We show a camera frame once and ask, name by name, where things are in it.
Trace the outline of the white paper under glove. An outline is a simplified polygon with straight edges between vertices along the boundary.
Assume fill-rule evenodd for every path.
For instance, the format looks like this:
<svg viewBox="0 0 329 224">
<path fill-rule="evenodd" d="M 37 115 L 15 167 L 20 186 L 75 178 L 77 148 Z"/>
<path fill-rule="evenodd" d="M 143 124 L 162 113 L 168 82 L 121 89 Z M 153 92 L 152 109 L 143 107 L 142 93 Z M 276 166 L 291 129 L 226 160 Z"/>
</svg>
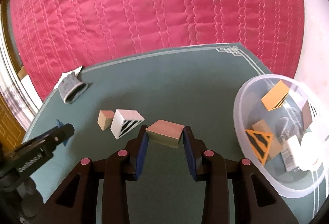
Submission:
<svg viewBox="0 0 329 224">
<path fill-rule="evenodd" d="M 61 83 L 61 82 L 62 82 L 62 81 L 68 76 L 68 75 L 70 75 L 71 73 L 74 73 L 75 76 L 78 76 L 79 73 L 81 72 L 81 70 L 82 70 L 82 66 L 80 66 L 80 67 L 78 67 L 78 68 L 76 68 L 76 69 L 73 69 L 73 70 L 71 70 L 71 71 L 68 71 L 68 72 L 64 72 L 64 73 L 62 73 L 61 76 L 60 76 L 60 78 L 59 78 L 59 80 L 58 80 L 57 83 L 55 84 L 53 90 L 57 89 L 57 88 L 59 87 L 60 83 Z"/>
</svg>

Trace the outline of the tan wooden wedge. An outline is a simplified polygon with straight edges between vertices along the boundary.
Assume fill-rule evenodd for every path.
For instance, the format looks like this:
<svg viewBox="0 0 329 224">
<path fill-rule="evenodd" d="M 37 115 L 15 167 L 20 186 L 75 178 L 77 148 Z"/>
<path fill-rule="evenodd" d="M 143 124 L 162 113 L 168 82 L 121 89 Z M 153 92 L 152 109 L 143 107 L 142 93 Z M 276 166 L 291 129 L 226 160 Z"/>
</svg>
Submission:
<svg viewBox="0 0 329 224">
<path fill-rule="evenodd" d="M 181 124 L 159 119 L 146 128 L 146 133 L 153 142 L 171 148 L 178 148 L 184 127 Z"/>
</svg>

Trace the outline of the white charger block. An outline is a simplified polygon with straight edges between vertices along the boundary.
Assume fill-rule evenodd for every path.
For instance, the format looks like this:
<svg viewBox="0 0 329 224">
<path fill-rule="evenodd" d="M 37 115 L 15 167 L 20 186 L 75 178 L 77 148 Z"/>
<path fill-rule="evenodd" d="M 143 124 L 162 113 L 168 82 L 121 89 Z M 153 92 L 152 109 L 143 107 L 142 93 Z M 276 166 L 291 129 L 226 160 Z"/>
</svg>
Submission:
<svg viewBox="0 0 329 224">
<path fill-rule="evenodd" d="M 286 171 L 290 172 L 297 168 L 301 159 L 301 145 L 296 135 L 283 143 L 281 152 Z"/>
</svg>

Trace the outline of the wooden door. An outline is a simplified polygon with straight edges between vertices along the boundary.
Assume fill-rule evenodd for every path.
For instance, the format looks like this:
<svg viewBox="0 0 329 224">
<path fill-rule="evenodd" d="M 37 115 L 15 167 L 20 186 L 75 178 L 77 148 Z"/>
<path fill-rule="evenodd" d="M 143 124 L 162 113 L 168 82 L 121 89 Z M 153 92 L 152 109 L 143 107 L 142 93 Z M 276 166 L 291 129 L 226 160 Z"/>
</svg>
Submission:
<svg viewBox="0 0 329 224">
<path fill-rule="evenodd" d="M 26 131 L 13 116 L 1 95 L 0 101 L 0 140 L 3 152 L 7 153 L 18 147 Z"/>
</svg>

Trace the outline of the pink quilted bedspread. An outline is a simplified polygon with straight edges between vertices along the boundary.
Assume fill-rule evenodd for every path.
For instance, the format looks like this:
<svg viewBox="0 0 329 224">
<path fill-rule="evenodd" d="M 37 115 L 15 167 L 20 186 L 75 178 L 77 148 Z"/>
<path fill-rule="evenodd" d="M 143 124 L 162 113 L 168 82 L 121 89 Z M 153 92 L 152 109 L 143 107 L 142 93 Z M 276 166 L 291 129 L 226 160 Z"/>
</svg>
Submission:
<svg viewBox="0 0 329 224">
<path fill-rule="evenodd" d="M 168 47 L 241 43 L 293 77 L 303 0 L 9 0 L 13 36 L 41 99 L 77 67 Z"/>
</svg>

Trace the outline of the white round plate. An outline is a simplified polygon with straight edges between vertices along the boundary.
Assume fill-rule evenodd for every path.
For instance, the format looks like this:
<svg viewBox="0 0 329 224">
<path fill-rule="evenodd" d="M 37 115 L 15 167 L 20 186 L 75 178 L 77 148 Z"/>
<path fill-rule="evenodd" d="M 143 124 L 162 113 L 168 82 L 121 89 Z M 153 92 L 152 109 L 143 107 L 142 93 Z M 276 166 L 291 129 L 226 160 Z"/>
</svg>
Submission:
<svg viewBox="0 0 329 224">
<path fill-rule="evenodd" d="M 306 132 L 301 140 L 299 167 L 303 171 L 317 171 L 323 162 L 325 140 L 316 132 Z"/>
</svg>

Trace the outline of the orange black-striped wedge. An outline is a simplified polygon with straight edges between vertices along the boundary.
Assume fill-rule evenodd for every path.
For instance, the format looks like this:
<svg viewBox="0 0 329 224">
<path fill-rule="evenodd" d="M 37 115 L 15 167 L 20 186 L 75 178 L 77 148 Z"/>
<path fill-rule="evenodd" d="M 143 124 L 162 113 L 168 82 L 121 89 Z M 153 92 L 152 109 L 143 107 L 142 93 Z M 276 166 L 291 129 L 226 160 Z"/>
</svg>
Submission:
<svg viewBox="0 0 329 224">
<path fill-rule="evenodd" d="M 251 129 L 246 129 L 245 133 L 256 158 L 263 166 L 283 150 L 282 144 L 263 119 L 253 124 Z"/>
</svg>

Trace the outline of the small tan cube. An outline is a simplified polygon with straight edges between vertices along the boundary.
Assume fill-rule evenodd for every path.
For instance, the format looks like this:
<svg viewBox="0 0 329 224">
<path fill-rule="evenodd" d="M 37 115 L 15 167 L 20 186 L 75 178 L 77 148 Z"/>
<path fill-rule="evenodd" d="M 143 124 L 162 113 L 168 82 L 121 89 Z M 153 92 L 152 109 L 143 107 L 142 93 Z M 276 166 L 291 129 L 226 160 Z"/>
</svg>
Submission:
<svg viewBox="0 0 329 224">
<path fill-rule="evenodd" d="M 98 125 L 101 130 L 106 130 L 112 124 L 114 112 L 112 110 L 100 110 L 98 116 Z"/>
</svg>

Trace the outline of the white patterned curtain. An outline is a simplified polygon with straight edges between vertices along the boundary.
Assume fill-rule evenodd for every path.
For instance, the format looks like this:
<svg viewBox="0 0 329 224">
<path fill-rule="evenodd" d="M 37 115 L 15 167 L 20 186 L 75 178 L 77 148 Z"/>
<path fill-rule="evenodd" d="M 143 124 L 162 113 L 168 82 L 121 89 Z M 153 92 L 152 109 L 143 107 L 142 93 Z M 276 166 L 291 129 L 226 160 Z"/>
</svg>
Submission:
<svg viewBox="0 0 329 224">
<path fill-rule="evenodd" d="M 1 32 L 1 95 L 9 110 L 24 130 L 28 130 L 42 106 L 42 100 L 36 93 L 27 75 L 18 78 L 5 45 L 5 36 Z"/>
</svg>

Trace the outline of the white zebra-striped wedge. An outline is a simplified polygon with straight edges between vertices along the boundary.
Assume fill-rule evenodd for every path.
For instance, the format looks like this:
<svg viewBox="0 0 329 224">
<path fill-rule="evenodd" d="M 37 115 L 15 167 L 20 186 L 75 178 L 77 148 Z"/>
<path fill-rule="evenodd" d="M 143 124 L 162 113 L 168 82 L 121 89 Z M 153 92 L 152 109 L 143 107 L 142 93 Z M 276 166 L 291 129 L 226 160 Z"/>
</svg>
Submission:
<svg viewBox="0 0 329 224">
<path fill-rule="evenodd" d="M 314 122 L 316 117 L 317 117 L 317 111 L 316 111 L 315 107 L 312 104 L 309 104 L 309 107 L 310 107 L 312 121 Z"/>
</svg>

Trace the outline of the orange striped wedge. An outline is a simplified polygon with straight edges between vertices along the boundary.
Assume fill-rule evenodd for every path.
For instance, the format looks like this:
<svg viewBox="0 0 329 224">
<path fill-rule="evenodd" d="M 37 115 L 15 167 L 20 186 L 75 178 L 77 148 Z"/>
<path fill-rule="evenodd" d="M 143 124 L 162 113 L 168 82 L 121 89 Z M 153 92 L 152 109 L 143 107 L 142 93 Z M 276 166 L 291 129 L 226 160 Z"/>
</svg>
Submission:
<svg viewBox="0 0 329 224">
<path fill-rule="evenodd" d="M 280 80 L 266 95 L 264 95 L 264 97 L 262 97 L 261 102 L 266 110 L 275 110 L 282 106 L 288 93 L 289 87 Z"/>
</svg>

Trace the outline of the clear plastic basin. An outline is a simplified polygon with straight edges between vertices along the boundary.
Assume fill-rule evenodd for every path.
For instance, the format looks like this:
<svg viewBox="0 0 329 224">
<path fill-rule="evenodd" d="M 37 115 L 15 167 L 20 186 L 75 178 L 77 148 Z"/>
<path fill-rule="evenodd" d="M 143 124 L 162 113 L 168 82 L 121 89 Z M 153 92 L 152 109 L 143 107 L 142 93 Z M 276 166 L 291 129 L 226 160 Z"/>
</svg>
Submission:
<svg viewBox="0 0 329 224">
<path fill-rule="evenodd" d="M 282 80 L 289 93 L 282 106 L 268 111 L 261 102 L 262 97 Z M 309 104 L 312 104 L 317 117 L 312 121 Z M 233 119 L 237 140 L 243 155 L 250 159 L 272 184 L 276 191 L 286 198 L 302 198 L 314 193 L 319 196 L 321 188 L 328 186 L 328 124 L 318 107 L 318 100 L 305 84 L 282 75 L 259 75 L 247 80 L 239 89 L 233 109 Z M 256 158 L 246 129 L 260 120 L 265 120 L 279 143 L 283 143 L 296 135 L 299 143 L 308 131 L 318 133 L 324 140 L 323 162 L 315 171 L 303 171 L 298 166 L 288 172 L 285 169 L 282 154 L 278 154 L 263 166 Z"/>
</svg>

